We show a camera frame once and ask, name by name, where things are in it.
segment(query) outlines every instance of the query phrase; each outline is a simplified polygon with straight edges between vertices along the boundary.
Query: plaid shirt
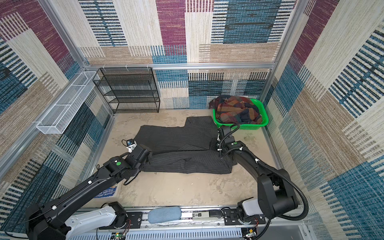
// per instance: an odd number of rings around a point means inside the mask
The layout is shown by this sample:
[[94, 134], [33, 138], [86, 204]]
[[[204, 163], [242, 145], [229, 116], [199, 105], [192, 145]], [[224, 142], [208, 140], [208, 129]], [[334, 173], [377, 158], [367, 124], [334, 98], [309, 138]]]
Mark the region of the plaid shirt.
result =
[[216, 110], [220, 123], [261, 124], [263, 121], [259, 109], [245, 97], [221, 95], [209, 103], [209, 108]]

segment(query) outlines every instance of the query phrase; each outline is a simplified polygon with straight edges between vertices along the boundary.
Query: black pinstripe garment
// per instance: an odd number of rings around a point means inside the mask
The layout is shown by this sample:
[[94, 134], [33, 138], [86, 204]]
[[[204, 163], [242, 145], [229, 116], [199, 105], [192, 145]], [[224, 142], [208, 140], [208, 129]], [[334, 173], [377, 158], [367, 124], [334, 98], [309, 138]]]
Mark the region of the black pinstripe garment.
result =
[[143, 125], [135, 137], [151, 150], [144, 172], [231, 173], [236, 162], [210, 149], [215, 140], [217, 127], [210, 116], [188, 117], [184, 127]]

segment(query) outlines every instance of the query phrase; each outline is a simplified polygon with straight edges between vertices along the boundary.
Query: green laundry basket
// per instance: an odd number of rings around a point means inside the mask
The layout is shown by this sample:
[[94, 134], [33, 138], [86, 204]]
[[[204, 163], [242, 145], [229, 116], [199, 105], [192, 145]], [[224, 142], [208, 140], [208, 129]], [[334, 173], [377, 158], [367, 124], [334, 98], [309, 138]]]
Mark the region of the green laundry basket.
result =
[[[247, 130], [256, 130], [256, 129], [259, 129], [260, 127], [264, 127], [266, 126], [268, 123], [269, 123], [269, 119], [268, 119], [268, 116], [266, 114], [266, 111], [265, 111], [265, 108], [264, 108], [264, 105], [262, 102], [260, 102], [259, 100], [257, 99], [251, 99], [251, 101], [253, 102], [254, 105], [256, 105], [256, 107], [259, 109], [259, 112], [263, 118], [263, 121], [261, 124], [241, 124], [240, 125], [240, 129], [247, 129]], [[233, 125], [233, 123], [219, 123], [216, 119], [216, 111], [213, 109], [214, 111], [214, 122], [216, 123], [216, 126], [219, 128], [221, 126], [231, 126]]]

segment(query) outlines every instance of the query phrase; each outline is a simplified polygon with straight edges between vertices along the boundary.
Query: folded garment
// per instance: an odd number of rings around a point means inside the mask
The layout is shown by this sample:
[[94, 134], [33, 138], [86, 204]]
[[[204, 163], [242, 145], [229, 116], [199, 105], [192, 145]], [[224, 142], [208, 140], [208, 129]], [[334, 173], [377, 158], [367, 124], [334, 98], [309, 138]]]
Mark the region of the folded garment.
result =
[[251, 99], [239, 96], [221, 95], [209, 103], [216, 111], [220, 123], [261, 124], [259, 109]]
[[143, 125], [134, 139], [151, 151], [144, 172], [228, 174], [236, 164], [230, 156], [220, 158], [210, 116], [188, 117], [184, 127]]

